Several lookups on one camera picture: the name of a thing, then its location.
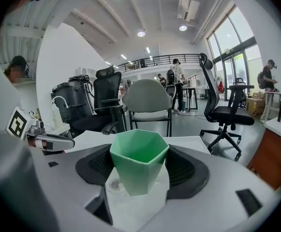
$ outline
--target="black railing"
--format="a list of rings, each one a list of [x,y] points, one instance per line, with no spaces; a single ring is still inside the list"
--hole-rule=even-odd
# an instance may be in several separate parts
[[[164,64],[173,64],[173,60],[177,58],[180,63],[190,63],[199,65],[199,55],[198,54],[174,54],[174,55],[164,55],[156,56],[152,58],[142,58],[138,60],[131,61],[130,63],[120,64],[115,67],[116,72],[128,72],[146,67],[160,67]]]

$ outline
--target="stacked cardboard box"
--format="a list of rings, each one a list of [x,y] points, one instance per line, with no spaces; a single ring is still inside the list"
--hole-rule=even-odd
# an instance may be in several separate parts
[[[252,116],[261,116],[265,109],[265,93],[254,92],[252,98],[247,98],[246,108],[248,114]]]

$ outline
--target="black pants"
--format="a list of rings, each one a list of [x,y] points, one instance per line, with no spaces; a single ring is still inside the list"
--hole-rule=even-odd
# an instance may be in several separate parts
[[[176,84],[176,94],[175,97],[173,99],[173,105],[171,109],[175,108],[175,103],[176,103],[176,98],[178,95],[178,110],[182,111],[182,101],[183,101],[183,89],[182,89],[182,84]]]

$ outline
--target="ceiling light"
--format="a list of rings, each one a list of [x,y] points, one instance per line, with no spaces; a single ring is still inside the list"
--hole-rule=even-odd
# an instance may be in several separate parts
[[[139,31],[138,33],[137,33],[137,35],[139,36],[139,37],[144,37],[145,36],[145,32],[143,32],[143,31]]]
[[[179,30],[180,30],[180,31],[185,31],[187,28],[188,28],[187,26],[182,25],[182,26],[179,28]]]

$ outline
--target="green cup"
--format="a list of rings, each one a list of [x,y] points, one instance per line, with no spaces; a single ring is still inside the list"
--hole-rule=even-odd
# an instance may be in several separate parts
[[[156,132],[130,130],[116,135],[110,154],[130,196],[145,195],[150,191],[168,148]]]

